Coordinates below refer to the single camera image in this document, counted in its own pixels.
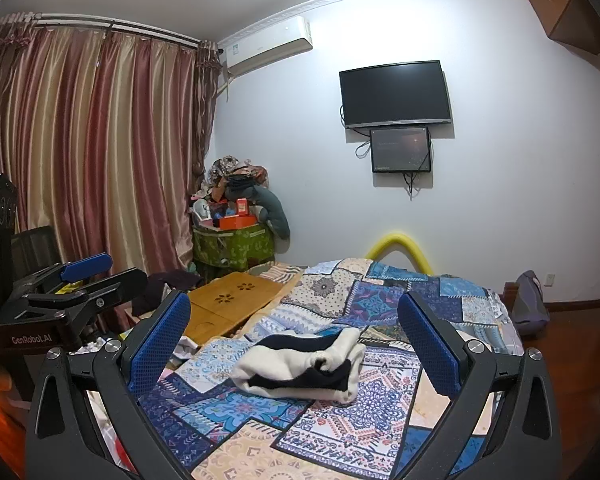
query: blue gripper pad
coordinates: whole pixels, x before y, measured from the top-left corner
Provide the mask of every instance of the blue gripper pad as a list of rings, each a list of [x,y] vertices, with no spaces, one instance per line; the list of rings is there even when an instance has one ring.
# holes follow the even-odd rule
[[[112,265],[113,260],[107,253],[96,254],[78,262],[66,264],[60,273],[60,279],[67,283],[79,282],[101,272],[107,272]]]
[[[144,339],[131,360],[126,387],[133,396],[139,397],[154,389],[164,365],[189,323],[190,316],[189,297],[181,292],[162,314],[160,321]]]
[[[460,391],[458,361],[408,294],[398,301],[398,321],[437,393],[453,399]]]

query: monitor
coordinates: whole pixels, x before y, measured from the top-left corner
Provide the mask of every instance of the monitor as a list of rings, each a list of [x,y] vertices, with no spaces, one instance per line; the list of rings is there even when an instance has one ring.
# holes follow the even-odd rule
[[[427,173],[431,171],[431,142],[426,127],[369,130],[374,173]]]
[[[340,91],[346,128],[451,122],[439,61],[346,70]]]

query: green fabric storage bin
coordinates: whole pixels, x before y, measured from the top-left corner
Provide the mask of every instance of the green fabric storage bin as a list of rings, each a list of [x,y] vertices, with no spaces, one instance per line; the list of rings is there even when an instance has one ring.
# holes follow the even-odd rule
[[[275,254],[273,233],[263,224],[231,231],[193,228],[194,259],[231,270],[248,270]]]

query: wooden cabinet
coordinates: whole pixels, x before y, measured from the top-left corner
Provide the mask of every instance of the wooden cabinet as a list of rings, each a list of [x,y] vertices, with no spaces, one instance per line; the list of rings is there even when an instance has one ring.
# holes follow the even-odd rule
[[[529,0],[547,36],[600,54],[600,17],[588,0]]]

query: black and white sweater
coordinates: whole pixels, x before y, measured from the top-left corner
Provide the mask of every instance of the black and white sweater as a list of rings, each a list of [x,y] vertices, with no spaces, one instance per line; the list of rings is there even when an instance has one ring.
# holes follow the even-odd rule
[[[328,336],[270,335],[240,358],[231,378],[241,390],[262,397],[348,404],[358,395],[365,355],[359,337],[357,328]]]

